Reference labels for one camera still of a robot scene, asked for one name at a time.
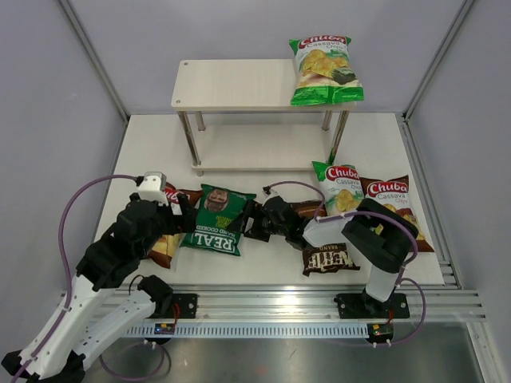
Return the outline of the green Real chips bag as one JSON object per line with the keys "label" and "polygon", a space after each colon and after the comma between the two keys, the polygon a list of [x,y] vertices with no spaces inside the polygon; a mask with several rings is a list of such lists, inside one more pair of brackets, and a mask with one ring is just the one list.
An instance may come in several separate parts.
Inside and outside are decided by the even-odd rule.
{"label": "green Real chips bag", "polygon": [[196,229],[184,236],[180,247],[240,257],[241,234],[228,230],[228,226],[243,212],[246,203],[256,198],[256,194],[233,191],[211,184],[200,186],[203,195],[196,216]]}

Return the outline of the brown Kettle chips bag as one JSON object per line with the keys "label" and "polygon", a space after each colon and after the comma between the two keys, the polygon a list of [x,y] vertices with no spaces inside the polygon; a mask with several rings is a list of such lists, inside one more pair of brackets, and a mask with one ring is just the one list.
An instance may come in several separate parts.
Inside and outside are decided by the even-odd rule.
{"label": "brown Kettle chips bag", "polygon": [[[291,203],[294,211],[305,219],[312,219],[319,205],[320,200]],[[311,273],[332,274],[340,270],[360,270],[349,256],[345,243],[332,243],[303,250],[302,259],[303,275],[306,277],[309,277]]]}

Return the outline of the green Chuba seaweed bag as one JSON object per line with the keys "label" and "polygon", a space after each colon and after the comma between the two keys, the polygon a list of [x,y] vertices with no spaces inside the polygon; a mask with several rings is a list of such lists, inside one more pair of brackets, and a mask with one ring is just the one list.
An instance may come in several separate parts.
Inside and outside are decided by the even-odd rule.
{"label": "green Chuba seaweed bag", "polygon": [[362,83],[352,69],[351,38],[320,34],[291,39],[297,70],[292,106],[340,105],[364,100]]}
{"label": "green Chuba seaweed bag", "polygon": [[319,189],[325,196],[325,208],[329,216],[355,210],[364,198],[360,176],[350,164],[329,165],[313,161],[312,166],[319,181]]}

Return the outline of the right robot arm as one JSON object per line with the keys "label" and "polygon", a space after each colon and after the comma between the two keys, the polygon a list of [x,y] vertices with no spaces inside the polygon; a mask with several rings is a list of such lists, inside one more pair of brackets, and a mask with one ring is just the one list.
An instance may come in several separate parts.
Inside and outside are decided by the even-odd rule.
{"label": "right robot arm", "polygon": [[353,211],[327,216],[323,205],[300,207],[278,195],[264,203],[250,201],[228,224],[228,230],[267,242],[280,235],[300,250],[309,271],[346,266],[352,246],[371,264],[369,279],[360,293],[335,296],[343,319],[408,318],[406,296],[396,292],[408,255],[418,252],[418,229],[408,220],[372,199]]}

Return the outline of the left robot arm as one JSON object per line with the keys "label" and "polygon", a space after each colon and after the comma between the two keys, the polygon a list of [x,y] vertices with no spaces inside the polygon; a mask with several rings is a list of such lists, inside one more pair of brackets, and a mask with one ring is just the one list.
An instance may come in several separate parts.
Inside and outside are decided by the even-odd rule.
{"label": "left robot arm", "polygon": [[142,278],[113,312],[94,326],[92,316],[140,265],[164,235],[188,233],[196,227],[196,209],[186,195],[177,197],[175,214],[167,199],[134,195],[102,237],[78,263],[71,288],[35,339],[9,352],[2,366],[13,379],[28,382],[80,382],[89,367],[121,335],[146,318],[177,314],[173,289],[155,275]]}

